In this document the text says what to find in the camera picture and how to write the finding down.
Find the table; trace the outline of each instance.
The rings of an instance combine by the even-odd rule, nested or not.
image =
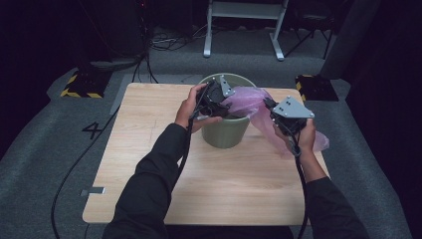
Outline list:
[[[285,56],[278,41],[283,19],[289,0],[283,0],[281,4],[261,4],[261,3],[241,3],[241,2],[219,2],[209,0],[207,15],[207,36],[205,38],[204,57],[211,56],[212,42],[212,18],[213,17],[232,17],[232,18],[254,18],[254,19],[272,19],[277,20],[277,26],[274,33],[270,33],[270,39],[273,44],[276,57],[283,61]]]
[[[111,131],[93,187],[105,193],[89,196],[83,218],[90,223],[112,220],[115,204],[136,164],[174,121],[192,86],[130,84]],[[276,100],[298,91],[266,89]],[[327,172],[320,152],[316,157]],[[251,124],[242,141],[215,148],[192,134],[189,156],[177,182],[167,224],[301,225],[304,198],[290,155],[281,157]]]

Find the black chair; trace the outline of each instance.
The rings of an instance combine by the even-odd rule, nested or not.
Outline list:
[[[295,30],[299,42],[289,50],[285,57],[301,45],[307,38],[313,37],[315,31],[321,31],[322,35],[327,40],[323,59],[328,52],[329,43],[331,42],[332,34],[338,28],[338,22],[342,20],[346,14],[345,8],[349,7],[350,0],[298,0],[291,5],[293,9],[291,27]],[[298,34],[299,29],[306,29],[310,31],[304,38]]]

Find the person's left hand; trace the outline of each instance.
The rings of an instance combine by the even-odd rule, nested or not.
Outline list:
[[[196,95],[205,86],[206,84],[200,84],[190,89],[188,98],[182,102],[179,108],[179,111],[177,111],[176,120],[174,121],[175,123],[181,125],[184,128],[188,127],[189,118],[193,114],[193,111],[195,110],[195,107],[196,107]],[[199,130],[205,124],[219,122],[221,120],[223,120],[221,117],[213,117],[213,118],[207,118],[207,119],[202,119],[202,120],[195,119],[193,121],[192,132]]]

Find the hand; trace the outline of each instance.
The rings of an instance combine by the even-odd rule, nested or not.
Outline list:
[[[177,111],[175,123],[181,125],[184,128],[187,128],[189,125],[189,118],[192,116],[193,111],[196,107],[196,95],[201,91],[202,88],[207,86],[206,84],[200,84],[190,89],[189,96],[184,100]],[[219,122],[223,119],[221,117],[207,118],[203,120],[194,120],[192,132],[199,130],[203,125]]]
[[[285,136],[282,131],[273,124],[274,131],[278,137],[280,137],[286,144],[286,147],[291,150],[291,145],[289,143],[289,137]],[[304,127],[301,132],[301,138],[299,140],[299,148],[301,151],[313,151],[314,142],[316,140],[316,127],[314,126],[314,120],[308,119],[307,126]]]

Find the light wood tabletop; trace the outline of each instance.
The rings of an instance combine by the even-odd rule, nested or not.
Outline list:
[[[174,122],[192,86],[130,84],[109,137],[83,218],[90,223],[112,220],[117,200],[137,163],[163,130]],[[276,102],[287,96],[302,101],[292,89],[265,89]],[[316,158],[326,170],[320,152]],[[295,160],[280,156],[251,124],[242,141],[227,149],[192,134],[189,156],[177,182],[167,224],[301,225],[304,196]]]

